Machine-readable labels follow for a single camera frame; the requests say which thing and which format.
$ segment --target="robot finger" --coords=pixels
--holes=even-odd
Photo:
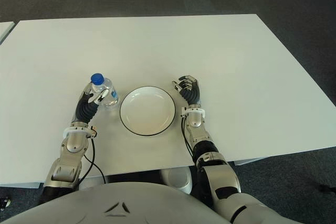
[[[182,90],[182,87],[178,85],[176,81],[172,81],[172,84],[174,86],[174,89],[176,89],[178,92]]]

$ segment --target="silver metal joint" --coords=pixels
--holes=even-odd
[[[198,164],[201,160],[201,158],[203,159],[204,162],[209,162],[209,161],[223,161],[225,164],[226,160],[224,159],[224,156],[219,153],[219,152],[206,152],[204,154],[202,154],[196,161],[196,167],[198,167]]]

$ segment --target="blue bottle cap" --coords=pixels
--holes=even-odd
[[[91,81],[94,85],[102,85],[104,82],[104,76],[101,73],[95,73],[91,76]]]

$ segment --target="black cable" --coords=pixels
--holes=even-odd
[[[100,171],[100,174],[101,174],[101,176],[103,177],[103,180],[104,180],[104,184],[106,184],[105,175],[102,172],[102,170],[98,167],[98,165],[96,165],[94,162],[92,162],[90,159],[88,159],[88,157],[86,155],[84,155],[84,158],[86,158],[87,161],[92,163]]]
[[[91,171],[91,169],[92,169],[92,167],[93,167],[93,164],[94,164],[94,162],[95,162],[95,159],[94,159],[94,158],[95,158],[95,156],[96,156],[96,149],[95,149],[95,147],[94,147],[94,142],[93,142],[93,139],[92,139],[92,138],[91,138],[91,143],[92,143],[92,163],[91,163],[91,165],[90,165],[88,171],[84,174],[83,178],[80,179],[80,181],[78,182],[78,184],[77,184],[77,186],[76,186],[75,188],[79,187],[80,183],[82,183],[82,181],[86,178],[86,176],[87,176],[87,175],[89,174],[89,172]]]
[[[192,154],[194,154],[193,149],[191,148],[189,142],[187,141],[187,138],[185,137],[185,122],[186,122],[186,121],[187,121],[187,118],[185,118],[185,119],[184,119],[184,122],[183,122],[183,137],[184,137],[185,142],[186,142],[187,145],[188,145],[189,150],[191,151]]]
[[[193,157],[193,154],[192,154],[193,151],[192,151],[192,149],[191,149],[191,147],[190,147],[190,145],[189,145],[189,143],[188,143],[188,141],[185,137],[185,134],[184,134],[185,120],[186,120],[185,118],[181,119],[181,131],[182,131],[182,135],[183,135],[183,138],[184,138],[185,146],[187,147],[187,150],[188,150],[190,156]]]

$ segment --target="robotic hand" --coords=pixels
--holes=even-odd
[[[179,84],[173,81],[173,85],[189,105],[188,109],[182,108],[182,122],[189,132],[199,199],[233,224],[298,223],[278,215],[253,196],[241,193],[237,175],[205,130],[205,111],[201,109],[197,80],[192,76],[182,76],[179,80]]]
[[[96,131],[93,128],[88,129],[88,124],[109,90],[104,89],[91,102],[89,99],[93,94],[90,92],[91,82],[86,85],[79,98],[70,127],[64,130],[60,157],[51,166],[40,204],[75,191],[81,182],[81,159],[88,149],[88,138],[92,140],[96,136]]]

